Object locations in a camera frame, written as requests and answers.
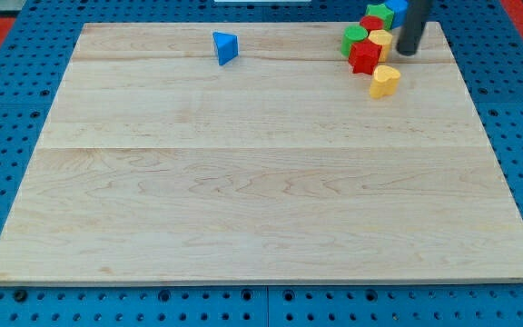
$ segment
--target yellow block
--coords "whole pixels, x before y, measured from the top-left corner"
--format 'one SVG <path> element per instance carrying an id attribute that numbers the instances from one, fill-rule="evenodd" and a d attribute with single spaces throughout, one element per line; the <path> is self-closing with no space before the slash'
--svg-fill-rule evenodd
<path id="1" fill-rule="evenodd" d="M 392 95 L 397 91 L 399 85 L 400 71 L 381 64 L 375 68 L 370 82 L 369 94 L 378 99 L 384 95 Z"/>
<path id="2" fill-rule="evenodd" d="M 385 30 L 370 31 L 369 40 L 371 40 L 375 45 L 382 46 L 379 62 L 386 62 L 390 50 L 390 42 L 392 41 L 392 34 Z"/>

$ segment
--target blue block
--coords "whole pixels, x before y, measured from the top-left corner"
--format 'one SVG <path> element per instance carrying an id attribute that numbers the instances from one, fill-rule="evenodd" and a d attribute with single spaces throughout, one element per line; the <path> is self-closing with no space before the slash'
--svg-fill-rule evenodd
<path id="1" fill-rule="evenodd" d="M 221 32 L 213 32 L 215 43 L 215 55 L 219 59 L 219 65 L 227 64 L 238 54 L 237 36 Z"/>
<path id="2" fill-rule="evenodd" d="M 409 6 L 407 0 L 387 0 L 385 5 L 395 12 L 395 17 L 392 19 L 392 25 L 390 28 L 393 29 L 403 25 L 405 14 L 407 13 L 407 7 Z"/>

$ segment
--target green block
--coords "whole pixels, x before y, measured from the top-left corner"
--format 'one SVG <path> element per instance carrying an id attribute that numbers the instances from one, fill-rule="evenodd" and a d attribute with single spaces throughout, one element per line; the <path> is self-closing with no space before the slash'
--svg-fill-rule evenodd
<path id="1" fill-rule="evenodd" d="M 374 15 L 382 19 L 385 24 L 385 29 L 389 31 L 390 26 L 392 25 L 392 18 L 395 16 L 395 12 L 390 10 L 385 4 L 367 5 L 366 15 Z"/>
<path id="2" fill-rule="evenodd" d="M 360 25 L 350 25 L 344 29 L 342 36 L 342 46 L 340 52 L 348 57 L 350 54 L 350 47 L 355 42 L 360 42 L 369 36 L 369 32 Z"/>

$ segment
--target red block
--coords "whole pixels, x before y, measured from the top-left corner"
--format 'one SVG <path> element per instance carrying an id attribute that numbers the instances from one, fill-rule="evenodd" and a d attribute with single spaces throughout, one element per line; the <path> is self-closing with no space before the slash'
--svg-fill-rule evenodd
<path id="1" fill-rule="evenodd" d="M 372 74 L 379 63 L 381 50 L 381 45 L 375 45 L 369 39 L 352 44 L 349 55 L 352 72 L 354 74 Z"/>
<path id="2" fill-rule="evenodd" d="M 364 29 L 366 29 L 367 32 L 370 33 L 370 31 L 383 29 L 385 23 L 382 21 L 382 19 L 378 18 L 377 16 L 367 15 L 362 17 L 362 19 L 359 22 L 359 25 L 364 27 Z"/>

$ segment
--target toy block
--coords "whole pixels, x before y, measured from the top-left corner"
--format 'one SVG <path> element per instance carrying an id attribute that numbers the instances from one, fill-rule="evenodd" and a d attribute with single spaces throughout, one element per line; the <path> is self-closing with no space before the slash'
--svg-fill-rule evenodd
<path id="1" fill-rule="evenodd" d="M 221 32 L 213 32 L 215 55 L 219 65 L 227 64 L 238 54 L 237 36 Z"/>
<path id="2" fill-rule="evenodd" d="M 395 12 L 395 15 L 392 18 L 390 29 L 402 26 L 403 22 L 405 21 L 407 7 L 409 6 L 407 0 L 387 0 L 387 2 L 385 2 L 385 6 Z"/>
<path id="3" fill-rule="evenodd" d="M 390 26 L 392 25 L 392 18 L 395 15 L 395 13 L 390 10 L 385 4 L 380 5 L 367 5 L 367 14 L 366 15 L 374 15 L 378 18 L 382 19 L 384 22 L 384 29 L 387 31 L 390 30 Z"/>
<path id="4" fill-rule="evenodd" d="M 386 62 L 390 51 L 390 43 L 392 42 L 392 34 L 382 29 L 372 31 L 369 34 L 369 40 L 375 45 L 382 47 L 380 50 L 379 63 Z"/>
<path id="5" fill-rule="evenodd" d="M 344 29 L 344 35 L 342 36 L 342 46 L 340 52 L 345 57 L 350 54 L 350 47 L 355 42 L 360 42 L 369 36 L 369 32 L 360 25 L 350 25 Z"/>
<path id="6" fill-rule="evenodd" d="M 400 71 L 393 67 L 381 64 L 377 66 L 370 82 L 369 94 L 374 99 L 384 95 L 393 95 L 399 85 Z"/>
<path id="7" fill-rule="evenodd" d="M 353 44 L 349 55 L 352 73 L 372 74 L 379 63 L 381 49 L 380 45 L 375 45 L 369 39 Z"/>
<path id="8" fill-rule="evenodd" d="M 359 25 L 364 27 L 367 32 L 382 29 L 384 27 L 384 22 L 380 17 L 377 16 L 364 16 L 361 18 Z"/>

